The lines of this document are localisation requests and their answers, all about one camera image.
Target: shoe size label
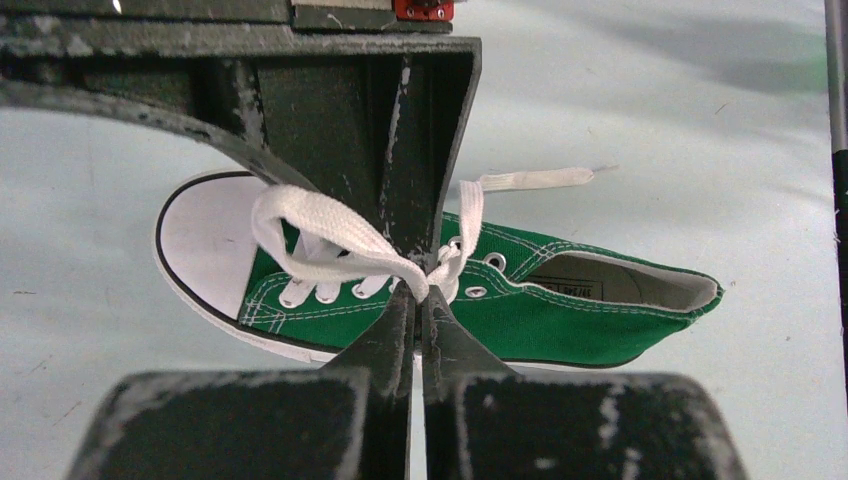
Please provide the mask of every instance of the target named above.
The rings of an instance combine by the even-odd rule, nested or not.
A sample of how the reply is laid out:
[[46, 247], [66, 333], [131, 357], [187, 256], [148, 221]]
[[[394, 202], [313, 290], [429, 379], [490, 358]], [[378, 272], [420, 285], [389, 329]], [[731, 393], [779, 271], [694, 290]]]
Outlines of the shoe size label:
[[552, 292], [568, 295], [569, 297], [586, 298], [589, 300], [604, 299], [604, 282], [548, 277], [544, 275], [531, 275], [525, 281], [535, 283]]

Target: shoe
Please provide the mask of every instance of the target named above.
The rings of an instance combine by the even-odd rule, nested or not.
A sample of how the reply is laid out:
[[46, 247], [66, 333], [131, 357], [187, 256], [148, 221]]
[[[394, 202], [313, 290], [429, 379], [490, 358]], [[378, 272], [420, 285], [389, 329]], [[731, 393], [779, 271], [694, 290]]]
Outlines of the shoe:
[[[207, 174], [180, 186], [157, 223], [158, 265], [183, 300], [227, 333], [286, 357], [329, 361], [377, 319], [406, 267], [393, 270], [399, 275], [378, 275], [366, 268], [359, 280], [335, 283], [345, 275], [318, 274], [324, 283], [293, 280], [286, 270], [304, 272], [304, 264], [292, 259], [336, 258], [342, 248], [325, 242], [332, 248], [325, 245], [323, 253], [309, 257], [305, 252], [320, 248], [308, 230], [304, 227], [301, 234], [276, 219], [270, 224], [284, 238], [282, 251], [275, 254], [275, 240], [268, 240], [261, 232], [262, 219], [257, 220], [264, 208], [257, 199], [268, 188], [248, 172]], [[310, 199], [295, 209], [308, 210], [312, 204]], [[482, 214], [482, 203], [479, 209]], [[315, 216], [307, 212], [306, 220], [299, 221]], [[473, 254], [463, 254], [467, 259], [453, 283], [439, 285], [448, 292], [457, 320], [508, 362], [621, 365], [713, 310], [723, 295], [718, 282], [698, 272], [489, 223], [479, 225], [477, 237], [469, 242], [461, 226], [459, 216], [443, 214], [443, 264], [456, 263], [450, 252], [466, 250], [463, 243], [476, 243], [476, 248], [472, 245]], [[271, 254], [257, 243], [263, 236], [263, 247]], [[352, 252], [350, 262], [356, 263], [357, 248], [344, 247]], [[286, 262], [294, 264], [284, 270], [280, 265]], [[311, 271], [298, 273], [298, 278], [309, 276], [314, 276]], [[427, 280], [423, 282], [419, 291], [426, 296]]]

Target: green canvas fabric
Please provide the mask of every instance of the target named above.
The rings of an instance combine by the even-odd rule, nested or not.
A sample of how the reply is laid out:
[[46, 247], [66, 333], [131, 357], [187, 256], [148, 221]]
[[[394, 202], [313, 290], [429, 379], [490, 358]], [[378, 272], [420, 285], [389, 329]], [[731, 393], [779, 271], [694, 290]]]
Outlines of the green canvas fabric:
[[[296, 231], [286, 228], [286, 236]], [[458, 218], [445, 213], [442, 244], [459, 234]], [[502, 254], [503, 272], [484, 261], [489, 253]], [[632, 262], [657, 272], [676, 272], [709, 280], [714, 294], [698, 308], [670, 310], [661, 306], [614, 303], [556, 293], [525, 282], [545, 262], [582, 252], [596, 258]], [[567, 278], [569, 272], [563, 272]], [[298, 308], [286, 309], [279, 295], [291, 277], [261, 249], [257, 252], [239, 322], [313, 348], [337, 352], [350, 345], [380, 315], [390, 293], [384, 288], [362, 300], [342, 286], [331, 305], [314, 295]], [[484, 288], [471, 298], [469, 288]], [[690, 270], [653, 264], [609, 250], [555, 237], [484, 223], [477, 250], [460, 277], [460, 289], [451, 308], [457, 320], [495, 355], [507, 361], [559, 363], [586, 367], [626, 363], [663, 338], [685, 329], [721, 301], [723, 290], [710, 277]]]

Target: shoe insole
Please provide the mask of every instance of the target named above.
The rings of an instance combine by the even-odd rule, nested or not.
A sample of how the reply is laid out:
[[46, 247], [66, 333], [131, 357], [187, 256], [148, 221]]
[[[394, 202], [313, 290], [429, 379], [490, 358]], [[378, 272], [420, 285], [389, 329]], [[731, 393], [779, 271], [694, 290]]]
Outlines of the shoe insole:
[[524, 281], [578, 298], [680, 311], [706, 305], [718, 287], [698, 275], [585, 252], [558, 255]]

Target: red component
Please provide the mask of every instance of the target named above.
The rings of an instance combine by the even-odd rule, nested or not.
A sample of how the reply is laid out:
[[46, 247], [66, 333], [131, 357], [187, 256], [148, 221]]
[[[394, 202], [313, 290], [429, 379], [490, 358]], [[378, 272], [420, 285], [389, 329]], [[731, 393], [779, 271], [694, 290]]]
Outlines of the red component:
[[395, 0], [395, 13], [399, 20], [420, 22], [449, 22], [453, 20], [453, 0], [445, 0], [438, 7], [419, 7], [412, 0]]

